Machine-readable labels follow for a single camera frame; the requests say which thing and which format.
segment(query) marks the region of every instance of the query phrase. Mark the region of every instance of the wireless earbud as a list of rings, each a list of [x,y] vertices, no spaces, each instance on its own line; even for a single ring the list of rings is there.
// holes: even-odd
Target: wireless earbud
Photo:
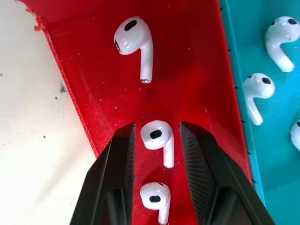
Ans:
[[[169,219],[171,192],[166,184],[153,182],[141,187],[142,204],[150,210],[159,210],[158,222],[166,225]]]
[[[135,16],[125,20],[114,34],[114,42],[122,55],[141,49],[141,82],[152,81],[153,42],[146,22]]]
[[[294,42],[300,37],[300,26],[298,21],[282,16],[273,21],[265,35],[267,52],[279,68],[289,73],[294,69],[294,64],[287,57],[280,45],[282,43]]]
[[[291,141],[300,151],[300,120],[291,129]]]
[[[243,83],[247,103],[247,111],[254,125],[261,125],[263,119],[259,113],[254,98],[270,98],[275,92],[275,85],[266,74],[252,74]]]
[[[147,123],[141,129],[141,137],[147,149],[164,148],[164,166],[174,167],[174,135],[171,126],[161,120]]]

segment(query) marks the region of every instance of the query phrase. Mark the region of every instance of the earbud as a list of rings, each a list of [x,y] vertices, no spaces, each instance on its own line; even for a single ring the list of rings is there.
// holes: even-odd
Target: earbud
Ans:
[[[114,42],[122,55],[141,49],[141,82],[152,81],[153,42],[146,22],[135,16],[125,20],[114,34]]]
[[[150,210],[159,210],[158,222],[166,225],[169,219],[171,192],[166,184],[153,182],[141,187],[142,204]]]
[[[174,167],[174,135],[171,126],[161,120],[147,123],[141,129],[141,137],[147,149],[164,148],[164,166]]]
[[[300,26],[298,21],[282,16],[273,21],[265,35],[267,52],[282,72],[289,73],[294,69],[294,64],[287,57],[280,45],[282,43],[294,42],[300,37]]]
[[[259,113],[254,98],[270,98],[275,92],[275,85],[266,74],[252,74],[243,83],[247,103],[247,111],[254,125],[261,125],[263,119]]]
[[[300,120],[291,129],[291,141],[300,151]]]

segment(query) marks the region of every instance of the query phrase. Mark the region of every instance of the red plastic tray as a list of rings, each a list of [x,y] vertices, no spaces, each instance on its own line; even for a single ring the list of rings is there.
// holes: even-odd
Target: red plastic tray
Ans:
[[[169,224],[197,224],[184,168],[180,121],[211,131],[251,179],[220,6],[217,0],[23,0],[37,16],[98,156],[114,131],[135,123],[133,224],[157,224],[139,191],[160,181],[171,190]],[[128,17],[146,21],[154,43],[151,84],[139,79],[140,52],[120,55],[113,42]],[[175,137],[175,167],[164,169],[162,150],[145,149],[139,135],[165,120]]]

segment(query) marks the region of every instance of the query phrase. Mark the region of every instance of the teal tray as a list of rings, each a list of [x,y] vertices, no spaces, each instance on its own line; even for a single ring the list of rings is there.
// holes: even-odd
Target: teal tray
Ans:
[[[290,130],[300,119],[300,40],[281,45],[296,66],[285,74],[264,47],[273,20],[291,16],[300,21],[299,0],[220,0],[235,78],[254,187],[277,225],[300,223],[300,152]],[[242,84],[253,73],[273,80],[269,99],[255,99],[263,124],[249,120]]]

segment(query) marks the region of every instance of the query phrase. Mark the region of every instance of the textured black plastic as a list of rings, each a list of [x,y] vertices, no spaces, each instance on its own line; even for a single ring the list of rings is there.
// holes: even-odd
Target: textured black plastic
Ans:
[[[131,225],[135,126],[118,129],[89,169],[71,225]]]
[[[243,170],[218,146],[211,133],[182,122],[180,134],[199,224],[274,225]],[[201,185],[195,186],[195,180]],[[199,203],[205,203],[202,209]]]

